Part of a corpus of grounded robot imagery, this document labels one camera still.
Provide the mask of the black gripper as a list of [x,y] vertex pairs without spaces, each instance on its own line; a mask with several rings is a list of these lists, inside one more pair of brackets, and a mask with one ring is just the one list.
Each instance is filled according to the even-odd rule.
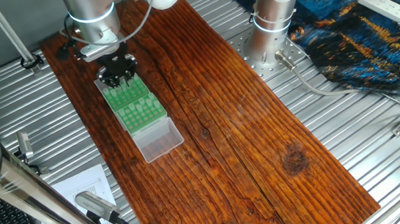
[[126,54],[120,50],[101,58],[102,67],[97,72],[97,78],[111,88],[120,86],[119,75],[124,75],[125,83],[129,86],[129,82],[136,73],[138,64],[134,55]]

